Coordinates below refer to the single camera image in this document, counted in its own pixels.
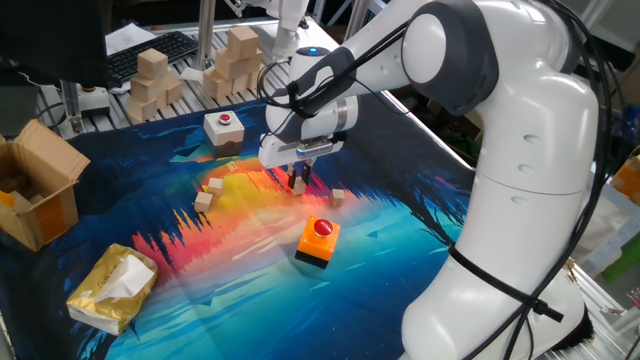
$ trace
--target box flap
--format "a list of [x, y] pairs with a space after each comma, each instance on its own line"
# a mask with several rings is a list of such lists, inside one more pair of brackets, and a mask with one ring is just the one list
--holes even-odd
[[[70, 182], [78, 179], [82, 171], [89, 165], [89, 159], [79, 153], [64, 139], [42, 125], [38, 120], [31, 120], [15, 140], [33, 155], [51, 165], [53, 169], [65, 176]], [[29, 158], [23, 159], [27, 168]]]

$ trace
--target small wooden cube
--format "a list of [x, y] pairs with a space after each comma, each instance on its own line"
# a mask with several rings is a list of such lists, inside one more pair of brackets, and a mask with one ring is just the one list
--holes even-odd
[[155, 49], [138, 54], [138, 74], [149, 79], [158, 80], [167, 74], [169, 58]]
[[182, 99], [182, 83], [176, 81], [167, 88], [167, 104], [173, 104], [180, 99]]
[[222, 196], [222, 185], [224, 184], [224, 180], [218, 178], [209, 179], [209, 184], [207, 184], [207, 192], [215, 197]]
[[199, 192], [194, 204], [196, 211], [208, 212], [211, 208], [211, 202], [213, 201], [213, 195], [204, 192]]
[[24, 192], [29, 189], [29, 178], [25, 174], [16, 174], [12, 176], [13, 180], [18, 182], [20, 191]]
[[18, 190], [20, 190], [20, 185], [15, 179], [10, 177], [0, 179], [0, 191], [11, 194], [12, 192]]
[[17, 211], [26, 211], [31, 208], [31, 203], [29, 202], [29, 200], [25, 199], [24, 196], [22, 196], [19, 192], [13, 191], [11, 192], [11, 195], [16, 200], [15, 209]]
[[331, 206], [341, 207], [344, 204], [345, 194], [342, 189], [333, 189], [331, 191]]
[[258, 71], [254, 71], [249, 74], [249, 82], [247, 83], [247, 88], [249, 89], [257, 89], [258, 88], [258, 78], [260, 77], [260, 72], [264, 69], [264, 65], [260, 64], [260, 68]]
[[156, 115], [158, 111], [158, 102], [156, 99], [151, 101], [142, 101], [133, 96], [129, 96], [129, 107], [127, 108], [127, 114], [131, 122], [135, 124], [143, 123]]
[[244, 74], [239, 78], [233, 79], [233, 87], [231, 92], [237, 93], [243, 90], [247, 90], [247, 85], [249, 84], [249, 74]]
[[25, 190], [21, 192], [21, 194], [25, 199], [31, 199], [32, 197], [38, 195], [38, 190], [36, 190], [34, 187], [28, 186]]
[[300, 176], [296, 177], [296, 181], [293, 184], [293, 189], [291, 189], [291, 193], [294, 196], [300, 196], [307, 191], [307, 184], [302, 180]]
[[218, 71], [210, 69], [204, 72], [202, 89], [205, 94], [218, 100], [231, 95], [233, 80], [225, 79]]
[[250, 67], [255, 62], [253, 59], [254, 57], [240, 60], [234, 59], [229, 49], [222, 49], [216, 51], [215, 68], [222, 77], [227, 80], [233, 80], [255, 71], [251, 70]]
[[161, 78], [156, 80], [150, 80], [140, 75], [131, 79], [131, 96], [136, 97], [144, 102], [149, 102], [153, 99], [158, 100], [158, 108], [166, 106], [166, 90], [176, 81], [173, 75], [173, 69], [168, 68], [167, 73]]
[[249, 64], [247, 65], [247, 73], [252, 73], [260, 70], [260, 65], [262, 65], [262, 51], [256, 51], [253, 56], [249, 59]]
[[44, 201], [44, 196], [37, 194], [36, 196], [32, 197], [31, 199], [29, 199], [29, 202], [32, 203], [33, 205], [37, 205], [40, 204], [40, 202]]
[[235, 59], [246, 59], [258, 50], [260, 38], [249, 26], [236, 26], [229, 30], [228, 49]]

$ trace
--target cardboard box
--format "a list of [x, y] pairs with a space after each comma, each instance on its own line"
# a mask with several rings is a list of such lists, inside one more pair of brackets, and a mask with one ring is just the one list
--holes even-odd
[[78, 223], [73, 186], [89, 160], [58, 135], [31, 120], [20, 136], [0, 136], [0, 178], [22, 173], [44, 196], [25, 209], [0, 202], [0, 228], [33, 251]]

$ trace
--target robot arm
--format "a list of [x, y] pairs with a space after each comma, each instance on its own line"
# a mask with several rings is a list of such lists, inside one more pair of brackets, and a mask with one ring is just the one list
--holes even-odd
[[[358, 117], [355, 95], [369, 92], [362, 84], [374, 92], [411, 84], [454, 114], [476, 109], [485, 137], [455, 247], [530, 294], [566, 248], [595, 148], [597, 99], [560, 72], [570, 45], [562, 20], [537, 2], [392, 1], [335, 51], [305, 48], [293, 56], [291, 83], [273, 94], [280, 105], [267, 106], [260, 161], [269, 168], [339, 151], [339, 134]], [[554, 309], [583, 308], [579, 296], [551, 295]], [[403, 359], [468, 359], [521, 305], [449, 257], [405, 312]], [[564, 315], [561, 323], [532, 321], [536, 354], [581, 320]], [[501, 359], [507, 342], [498, 337], [478, 359]], [[513, 359], [528, 354], [525, 343]]]
[[[354, 68], [358, 62], [362, 65]], [[464, 114], [486, 99], [497, 78], [491, 36], [478, 6], [468, 1], [393, 1], [335, 51], [305, 48], [294, 54], [291, 84], [276, 91], [276, 101], [290, 102], [291, 95], [304, 100], [318, 86], [332, 84], [305, 101], [303, 110], [312, 117], [269, 106], [267, 123], [273, 136], [265, 141], [268, 149], [282, 149], [313, 140], [320, 148], [311, 154], [332, 153], [342, 147], [332, 134], [348, 130], [357, 120], [355, 95], [411, 83], [450, 112]], [[275, 154], [268, 149], [261, 152], [267, 167], [307, 158], [304, 151]]]

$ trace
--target black keyboard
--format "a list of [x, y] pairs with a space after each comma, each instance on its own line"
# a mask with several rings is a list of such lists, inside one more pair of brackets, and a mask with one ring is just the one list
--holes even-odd
[[138, 54], [154, 48], [169, 57], [169, 64], [182, 60], [198, 50], [198, 42], [174, 31], [158, 36], [107, 57], [109, 88], [122, 86], [138, 73]]

